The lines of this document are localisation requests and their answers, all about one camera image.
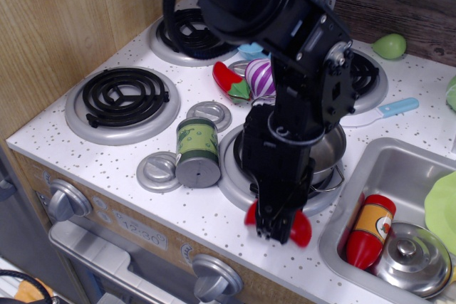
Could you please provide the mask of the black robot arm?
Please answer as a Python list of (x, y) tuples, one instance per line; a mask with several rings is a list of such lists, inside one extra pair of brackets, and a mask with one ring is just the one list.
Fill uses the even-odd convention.
[[(311, 224), (302, 210), (314, 173), (311, 148), (354, 112), (358, 97), (348, 29), (317, 0), (197, 3), (221, 40), (258, 43), (271, 55), (275, 103), (254, 106), (242, 131), (241, 166), (258, 193), (245, 221), (266, 239), (306, 246)], [(175, 0), (162, 5), (172, 28)]]

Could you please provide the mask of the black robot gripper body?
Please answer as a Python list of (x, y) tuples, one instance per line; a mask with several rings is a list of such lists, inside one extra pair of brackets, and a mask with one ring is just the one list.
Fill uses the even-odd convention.
[(242, 169), (257, 187), (258, 217), (293, 216), (306, 205), (325, 129), (307, 105), (276, 99), (252, 106), (242, 131)]

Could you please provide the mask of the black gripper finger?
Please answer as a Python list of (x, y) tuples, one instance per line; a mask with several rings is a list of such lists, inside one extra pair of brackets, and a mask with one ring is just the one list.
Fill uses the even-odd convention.
[(272, 237), (276, 204), (271, 190), (261, 189), (256, 199), (256, 231), (266, 239)]
[(306, 201), (297, 200), (295, 198), (281, 197), (275, 199), (276, 214), (274, 220), (274, 228), (272, 238), (281, 244), (289, 241), (291, 225), (294, 220), (294, 215), (297, 211), (302, 211)]

